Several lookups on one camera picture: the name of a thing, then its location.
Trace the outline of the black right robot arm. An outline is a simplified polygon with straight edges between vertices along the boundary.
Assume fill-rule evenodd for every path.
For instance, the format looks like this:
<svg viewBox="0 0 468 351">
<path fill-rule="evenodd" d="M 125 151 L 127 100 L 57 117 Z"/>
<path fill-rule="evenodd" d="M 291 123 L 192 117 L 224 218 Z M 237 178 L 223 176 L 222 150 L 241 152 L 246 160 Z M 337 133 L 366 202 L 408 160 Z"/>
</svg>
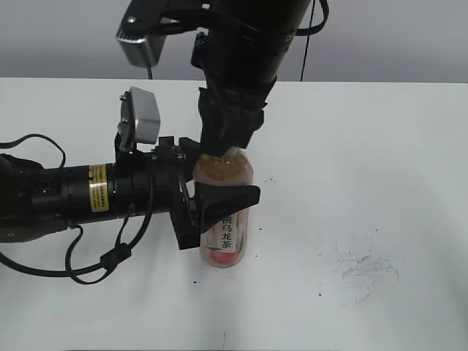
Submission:
<svg viewBox="0 0 468 351">
<path fill-rule="evenodd" d="M 220 1 L 223 23 L 196 36 L 191 63 L 201 69 L 201 151 L 247 148 L 308 1 Z"/>
</svg>

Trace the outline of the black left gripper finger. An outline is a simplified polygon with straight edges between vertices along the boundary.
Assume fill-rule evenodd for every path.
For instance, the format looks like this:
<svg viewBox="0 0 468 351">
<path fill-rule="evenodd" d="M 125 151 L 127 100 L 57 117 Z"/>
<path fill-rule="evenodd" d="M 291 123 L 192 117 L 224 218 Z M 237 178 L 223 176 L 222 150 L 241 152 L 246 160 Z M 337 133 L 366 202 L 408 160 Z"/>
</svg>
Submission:
<svg viewBox="0 0 468 351">
<path fill-rule="evenodd" d="M 201 155 L 200 144 L 189 137 L 180 137 L 178 147 L 181 151 L 182 170 L 185 181 L 191 181 L 194 176 L 195 165 Z"/>
<path fill-rule="evenodd" d="M 214 186 L 195 183 L 195 204 L 201 233 L 205 233 L 224 218 L 260 201 L 258 186 Z"/>
</svg>

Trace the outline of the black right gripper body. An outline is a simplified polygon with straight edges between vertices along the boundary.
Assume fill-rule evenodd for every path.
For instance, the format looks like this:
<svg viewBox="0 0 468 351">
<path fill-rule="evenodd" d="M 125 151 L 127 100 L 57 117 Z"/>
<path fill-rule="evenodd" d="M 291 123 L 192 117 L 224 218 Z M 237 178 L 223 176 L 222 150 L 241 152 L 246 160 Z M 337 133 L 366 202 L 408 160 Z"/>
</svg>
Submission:
<svg viewBox="0 0 468 351">
<path fill-rule="evenodd" d="M 254 74 L 242 77 L 203 70 L 206 87 L 200 88 L 198 111 L 204 121 L 262 121 L 274 77 L 263 80 Z"/>
</svg>

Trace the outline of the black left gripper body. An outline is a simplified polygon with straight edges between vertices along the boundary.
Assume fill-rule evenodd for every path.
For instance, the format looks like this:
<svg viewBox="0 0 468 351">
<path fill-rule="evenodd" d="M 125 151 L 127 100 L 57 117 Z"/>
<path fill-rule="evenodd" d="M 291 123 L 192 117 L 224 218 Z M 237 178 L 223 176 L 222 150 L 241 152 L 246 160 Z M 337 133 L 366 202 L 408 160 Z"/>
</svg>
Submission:
<svg viewBox="0 0 468 351">
<path fill-rule="evenodd" d="M 112 207 L 122 216 L 143 216 L 143 223 L 129 247 L 146 233 L 153 214 L 169 213 L 180 250 L 200 246 L 200 228 L 195 201 L 189 196 L 181 151 L 174 137 L 160 137 L 149 152 L 118 150 L 113 165 Z"/>
</svg>

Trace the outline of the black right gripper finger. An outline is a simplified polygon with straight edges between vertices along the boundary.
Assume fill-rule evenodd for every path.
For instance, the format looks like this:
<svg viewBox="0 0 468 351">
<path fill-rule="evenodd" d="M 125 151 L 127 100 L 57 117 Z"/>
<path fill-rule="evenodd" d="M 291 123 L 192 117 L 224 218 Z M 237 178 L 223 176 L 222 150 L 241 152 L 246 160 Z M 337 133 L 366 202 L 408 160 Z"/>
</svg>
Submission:
<svg viewBox="0 0 468 351">
<path fill-rule="evenodd" d="M 246 148 L 254 132 L 260 128 L 260 114 L 228 116 L 223 142 L 228 146 Z"/>
<path fill-rule="evenodd" d="M 200 150 L 211 156 L 223 156 L 229 145 L 223 136 L 223 121 L 217 110 L 203 108 L 200 111 L 202 130 L 200 135 Z"/>
</svg>

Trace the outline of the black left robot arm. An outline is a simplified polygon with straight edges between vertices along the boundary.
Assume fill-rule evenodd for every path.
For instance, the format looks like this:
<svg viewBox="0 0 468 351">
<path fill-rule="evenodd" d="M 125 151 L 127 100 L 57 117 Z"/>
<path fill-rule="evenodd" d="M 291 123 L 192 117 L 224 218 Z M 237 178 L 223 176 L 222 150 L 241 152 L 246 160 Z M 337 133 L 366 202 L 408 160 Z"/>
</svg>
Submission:
<svg viewBox="0 0 468 351">
<path fill-rule="evenodd" d="M 1 155 L 1 242 L 23 243 L 66 230 L 147 213 L 169 213 L 181 250 L 225 217 L 260 201 L 252 185 L 186 188 L 200 155 L 198 142 L 161 137 L 149 152 L 118 151 L 114 163 L 45 169 Z"/>
</svg>

